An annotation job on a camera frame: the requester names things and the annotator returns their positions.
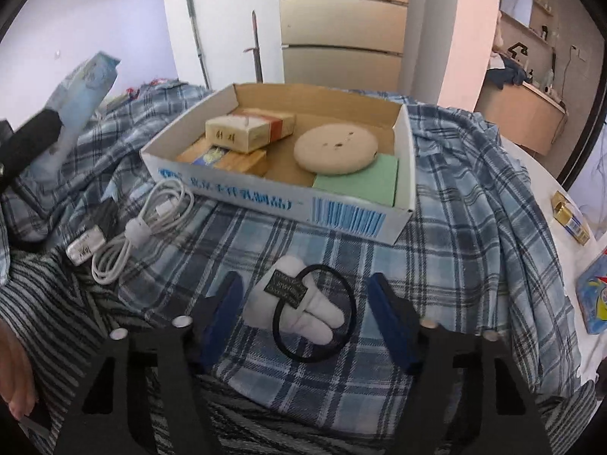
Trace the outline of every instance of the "hand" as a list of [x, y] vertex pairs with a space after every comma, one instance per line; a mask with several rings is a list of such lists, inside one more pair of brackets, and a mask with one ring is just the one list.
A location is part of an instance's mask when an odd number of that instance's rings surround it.
[[27, 416], [36, 403], [30, 360], [10, 327], [0, 320], [0, 396], [16, 420]]

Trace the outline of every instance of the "blue gripper pad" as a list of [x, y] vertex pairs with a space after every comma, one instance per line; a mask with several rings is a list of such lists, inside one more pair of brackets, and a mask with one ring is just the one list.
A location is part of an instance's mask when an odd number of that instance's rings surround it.
[[204, 330], [201, 343], [200, 366], [204, 371], [209, 371], [219, 361], [228, 344], [244, 296], [242, 277], [230, 271], [219, 285], [215, 296], [221, 301], [217, 305], [213, 321]]
[[420, 364], [423, 361], [418, 345], [420, 316], [411, 302], [394, 294], [383, 273], [369, 278], [366, 299], [392, 362], [404, 371]]

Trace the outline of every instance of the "beige round case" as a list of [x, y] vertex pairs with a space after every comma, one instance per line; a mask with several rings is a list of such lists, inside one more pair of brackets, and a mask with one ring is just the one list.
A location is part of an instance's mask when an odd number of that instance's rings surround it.
[[349, 174], [371, 164], [377, 139], [361, 127], [346, 123], [323, 125], [304, 133], [295, 143], [299, 166], [317, 174]]

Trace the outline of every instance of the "white cable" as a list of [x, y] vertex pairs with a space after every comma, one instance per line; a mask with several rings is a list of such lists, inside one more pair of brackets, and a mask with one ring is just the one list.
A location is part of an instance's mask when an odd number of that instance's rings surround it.
[[[180, 212], [186, 197], [187, 208]], [[103, 286], [116, 281], [124, 270], [134, 248], [142, 247], [154, 234], [175, 228], [192, 211], [193, 194], [180, 179], [159, 182], [135, 219], [131, 219], [122, 234], [108, 241], [93, 255], [93, 279]]]

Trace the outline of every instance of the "plaid bedsheet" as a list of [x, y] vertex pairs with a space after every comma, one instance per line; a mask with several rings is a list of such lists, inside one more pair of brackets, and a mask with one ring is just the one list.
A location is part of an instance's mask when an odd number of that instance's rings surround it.
[[[138, 98], [89, 123], [57, 184], [34, 183], [25, 172], [1, 198], [2, 282], [10, 279], [9, 235], [12, 244], [63, 248], [85, 214], [108, 197], [118, 202], [122, 224], [135, 217], [153, 186], [139, 149], [206, 94], [178, 82], [145, 86]], [[411, 384], [391, 363], [366, 303], [365, 279], [378, 271], [421, 316], [447, 329], [499, 331], [533, 392], [573, 396], [580, 387], [573, 310], [526, 171], [480, 115], [375, 95], [407, 104], [417, 155], [417, 209], [394, 246], [198, 197], [178, 234], [159, 235], [134, 254], [117, 296], [163, 326], [213, 294], [230, 270], [250, 290], [285, 254], [336, 268], [354, 288], [359, 310], [341, 354], [320, 364], [293, 363], [271, 333], [239, 320], [212, 373], [271, 410], [340, 433], [389, 438]], [[318, 285], [347, 310], [335, 282], [319, 275]], [[311, 352], [304, 340], [284, 340], [299, 354]], [[586, 420], [590, 412], [582, 410], [578, 419]], [[576, 436], [553, 435], [561, 448]]]

